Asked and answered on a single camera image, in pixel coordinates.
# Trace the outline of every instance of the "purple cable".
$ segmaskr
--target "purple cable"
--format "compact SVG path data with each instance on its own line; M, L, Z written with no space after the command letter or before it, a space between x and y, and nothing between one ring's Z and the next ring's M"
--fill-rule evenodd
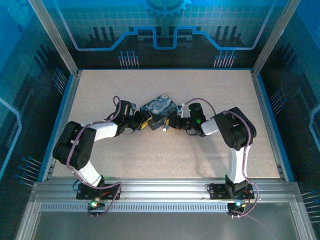
M250 131L250 128L248 126L248 124L246 123L246 121L241 117L239 116L238 114L232 112L232 111L223 111L222 114L224 113L227 113L227 114L231 114L233 116L235 116L236 118L238 118L245 126L246 130L248 131L248 140L247 140L247 143L243 149L243 161L242 161L242 175L244 176L244 179L248 182L248 183L251 183L253 184L255 187L256 187L256 198L255 198L255 201L254 201L254 204L252 206L252 208L244 213L244 214L241 214L241 215L238 215L238 218L241 218L241 217L244 217L246 215L248 215L257 205L258 203L258 199L259 199L259 188L258 188L258 185L251 181L246 175L245 175L245 166L246 166L246 156L247 156L247 148L249 147L249 144L250 144L250 141L251 141L251 131Z
M241 212L239 211L236 211L236 210L231 210L231 212L234 212L236 214L242 214ZM261 221L259 221L258 219L254 218L253 216L250 216L250 215L246 215L248 218L252 219L253 221L255 221L256 223L260 224L262 227L264 227L271 235L272 237L275 239L275 240L279 240L279 238L277 238L271 231L269 228L267 228L266 225L264 225Z
M185 103L185 105L187 105L188 103L190 103L190 102L192 102L192 101L194 101L194 100L201 100L201 101L206 102L206 103L209 104L209 106L212 108L212 110L213 110L213 112L214 112L214 115L217 115L216 110L215 110L214 107L210 104L210 102L208 102L207 100L205 100L205 99L203 99L203 98L200 98L200 97L196 97L196 98L193 98L193 99L187 101L187 102Z
M118 102L120 103L120 101L121 101L120 98L119 98L118 96L114 96L114 97L113 97L113 103L114 103L115 105L116 105L115 99L118 99ZM69 155L68 155L68 157L67 157L67 159L66 159L66 167L67 167L70 171L72 171L73 175L74 175L78 180L80 180L84 185L86 185L86 186L88 186L88 187L90 187L90 188L92 188L92 189L99 189L99 190L109 189L109 188L113 188L114 186L119 185L118 190L117 190L117 194L116 194L115 197L113 198L111 204L109 205L109 207L106 209L105 212L103 212L103 213L100 214L100 216L103 215L103 214L106 214L106 213L108 212L108 210L110 209L110 207L111 207L111 205L113 204L113 202L115 201L118 193L120 192L120 188L121 188L121 186L122 186L122 182L119 181L119 182L116 182L116 183L111 184L111 185L108 185L108 186L92 186L91 184L85 182L84 179L83 179L78 173L75 172L75 168L72 167L72 166L70 166L70 160L71 160L72 154L74 153L74 150L75 150L75 148L76 148L76 146L77 146L77 144L78 144L78 142L79 142L79 139L80 139L82 133L85 131L85 129L88 128L88 127L91 127L92 125L95 125L95 124L105 124L105 123L111 122L112 120L114 120L114 119L119 115L120 110L121 110L121 107L119 107L119 108L118 108L118 111L116 112L116 114L115 114L112 118L110 118L110 119L108 119L108 120L95 121L95 122L91 122L91 123L85 125L85 126L80 130L80 132L78 133L78 135L76 136L76 138L75 138L75 140L74 140L74 143L72 144L71 150L70 150L70 152L69 152Z

